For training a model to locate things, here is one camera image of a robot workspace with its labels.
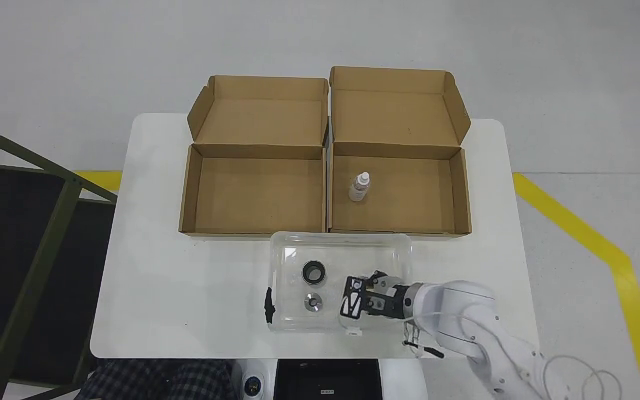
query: metal frame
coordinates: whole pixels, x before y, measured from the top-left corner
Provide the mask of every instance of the metal frame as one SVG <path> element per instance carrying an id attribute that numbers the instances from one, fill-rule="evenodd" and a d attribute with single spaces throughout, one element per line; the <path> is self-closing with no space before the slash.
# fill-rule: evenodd
<path id="1" fill-rule="evenodd" d="M 20 354 L 22 341 L 29 330 L 38 302 L 47 284 L 49 272 L 51 271 L 51 267 L 60 249 L 60 244 L 64 239 L 67 227 L 69 226 L 76 204 L 80 198 L 80 192 L 82 189 L 86 189 L 113 204 L 116 203 L 118 197 L 110 191 L 20 146 L 4 136 L 0 136 L 0 150 L 4 150 L 28 163 L 42 168 L 47 173 L 59 176 L 65 180 L 53 213 L 49 218 L 47 228 L 38 246 L 38 250 L 29 267 L 29 272 L 22 284 L 18 299 L 11 311 L 9 321 L 7 322 L 4 332 L 2 332 L 2 338 L 0 339 L 0 398 L 2 398 L 16 359 Z M 76 390 L 82 385 L 88 373 L 90 336 L 91 329 L 89 329 L 87 334 L 87 339 L 73 377 L 73 383 L 69 386 L 63 386 L 41 393 L 34 396 L 34 399 L 52 399 Z"/>

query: black ring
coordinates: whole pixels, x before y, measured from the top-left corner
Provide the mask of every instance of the black ring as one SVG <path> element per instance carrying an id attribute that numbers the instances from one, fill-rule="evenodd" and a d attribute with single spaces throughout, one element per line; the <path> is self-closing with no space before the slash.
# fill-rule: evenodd
<path id="1" fill-rule="evenodd" d="M 320 276 L 318 277 L 318 279 L 311 279 L 311 273 L 316 270 L 320 271 Z M 304 265 L 304 267 L 302 267 L 302 278 L 309 285 L 317 285 L 318 283 L 322 282 L 326 274 L 327 273 L 324 269 L 324 265 L 322 265 L 320 261 L 309 261 Z"/>

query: small bottle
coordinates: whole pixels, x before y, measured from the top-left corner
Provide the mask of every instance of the small bottle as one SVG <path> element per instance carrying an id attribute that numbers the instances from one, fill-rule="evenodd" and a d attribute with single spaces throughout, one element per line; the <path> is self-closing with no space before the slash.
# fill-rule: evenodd
<path id="1" fill-rule="evenodd" d="M 369 190 L 370 185 L 371 180 L 369 179 L 368 172 L 363 172 L 356 176 L 356 179 L 353 180 L 353 183 L 349 188 L 349 198 L 351 201 L 360 201 L 364 199 L 364 195 L 367 194 L 367 190 Z"/>

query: plaid fabric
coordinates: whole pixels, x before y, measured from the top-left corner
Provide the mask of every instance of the plaid fabric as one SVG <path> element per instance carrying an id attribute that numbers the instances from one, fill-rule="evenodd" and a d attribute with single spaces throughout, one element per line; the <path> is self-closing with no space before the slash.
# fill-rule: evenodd
<path id="1" fill-rule="evenodd" d="M 231 400 L 231 364 L 225 360 L 101 360 L 76 400 Z"/>

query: black knob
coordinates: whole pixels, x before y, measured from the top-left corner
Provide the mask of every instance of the black knob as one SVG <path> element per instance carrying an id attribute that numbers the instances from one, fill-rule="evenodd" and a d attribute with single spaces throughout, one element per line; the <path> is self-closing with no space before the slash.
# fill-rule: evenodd
<path id="1" fill-rule="evenodd" d="M 244 393 L 247 396 L 255 397 L 260 393 L 262 389 L 262 382 L 255 376 L 248 378 L 244 381 Z"/>

